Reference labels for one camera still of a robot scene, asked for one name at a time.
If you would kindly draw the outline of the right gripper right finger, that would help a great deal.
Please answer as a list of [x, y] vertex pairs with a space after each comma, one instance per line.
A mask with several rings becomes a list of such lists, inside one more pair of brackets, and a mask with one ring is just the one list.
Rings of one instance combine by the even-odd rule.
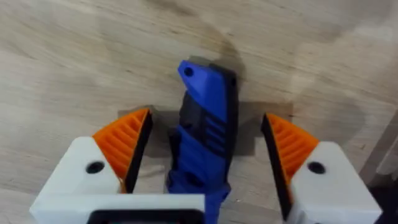
[[270, 113], [261, 131], [284, 223], [377, 222], [380, 206], [337, 143]]

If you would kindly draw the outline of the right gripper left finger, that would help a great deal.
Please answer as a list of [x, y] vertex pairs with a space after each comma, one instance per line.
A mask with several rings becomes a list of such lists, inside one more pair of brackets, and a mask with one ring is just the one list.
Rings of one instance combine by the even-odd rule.
[[85, 212], [132, 191], [151, 129], [152, 112], [142, 108], [74, 139], [31, 205], [31, 214]]

